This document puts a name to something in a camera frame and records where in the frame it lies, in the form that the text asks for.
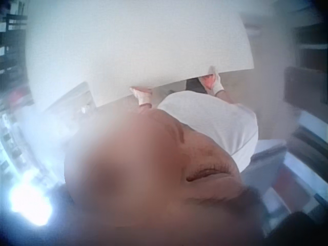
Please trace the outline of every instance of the person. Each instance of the person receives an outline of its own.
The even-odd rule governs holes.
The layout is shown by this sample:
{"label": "person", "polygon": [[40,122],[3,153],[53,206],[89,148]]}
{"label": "person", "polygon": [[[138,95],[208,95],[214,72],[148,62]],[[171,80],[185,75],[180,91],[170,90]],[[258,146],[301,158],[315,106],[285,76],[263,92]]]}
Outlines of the person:
{"label": "person", "polygon": [[255,245],[260,238],[259,198],[240,178],[258,139],[256,115],[231,100],[217,72],[199,81],[207,94],[172,93],[157,108],[150,89],[132,87],[138,113],[67,154],[74,205],[113,228],[136,229],[122,237],[138,235],[132,245]]}

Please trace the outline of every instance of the white board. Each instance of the white board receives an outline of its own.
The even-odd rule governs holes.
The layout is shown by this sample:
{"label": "white board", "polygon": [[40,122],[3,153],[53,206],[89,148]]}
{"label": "white board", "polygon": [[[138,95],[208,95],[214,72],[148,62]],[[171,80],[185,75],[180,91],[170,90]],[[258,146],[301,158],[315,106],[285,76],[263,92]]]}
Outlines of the white board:
{"label": "white board", "polygon": [[253,68],[238,13],[225,1],[32,0],[27,69],[41,110],[86,81],[99,107],[130,94]]}

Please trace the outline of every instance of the white t-shirt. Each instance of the white t-shirt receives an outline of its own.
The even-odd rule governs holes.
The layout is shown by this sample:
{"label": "white t-shirt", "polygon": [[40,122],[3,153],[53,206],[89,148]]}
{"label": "white t-shirt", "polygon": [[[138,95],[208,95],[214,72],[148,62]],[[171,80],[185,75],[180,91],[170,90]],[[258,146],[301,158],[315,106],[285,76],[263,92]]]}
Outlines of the white t-shirt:
{"label": "white t-shirt", "polygon": [[158,108],[212,138],[232,156],[240,172],[249,165],[258,140],[256,115],[250,109],[192,91],[173,93]]}

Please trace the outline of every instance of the bright light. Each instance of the bright light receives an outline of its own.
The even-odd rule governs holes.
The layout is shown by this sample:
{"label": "bright light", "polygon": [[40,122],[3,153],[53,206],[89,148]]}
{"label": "bright light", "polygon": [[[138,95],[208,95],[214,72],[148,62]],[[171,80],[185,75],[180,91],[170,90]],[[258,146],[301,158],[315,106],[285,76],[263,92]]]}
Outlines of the bright light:
{"label": "bright light", "polygon": [[11,190],[12,210],[21,213],[35,225],[45,225],[52,213],[49,199],[42,192],[26,183],[21,183]]}

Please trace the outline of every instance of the eye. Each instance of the eye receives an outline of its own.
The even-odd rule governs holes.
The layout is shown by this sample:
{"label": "eye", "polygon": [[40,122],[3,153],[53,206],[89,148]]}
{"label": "eye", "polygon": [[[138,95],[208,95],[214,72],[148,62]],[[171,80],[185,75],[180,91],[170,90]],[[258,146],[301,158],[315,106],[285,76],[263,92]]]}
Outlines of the eye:
{"label": "eye", "polygon": [[201,178],[206,178],[206,177],[208,177],[210,175],[218,174],[218,173],[220,173],[220,172],[217,169],[213,169],[213,168],[211,168],[211,169],[203,169],[201,171],[195,172],[194,174],[188,176],[186,178],[186,180],[188,182],[193,182],[195,180],[198,180],[198,179],[201,179]]}

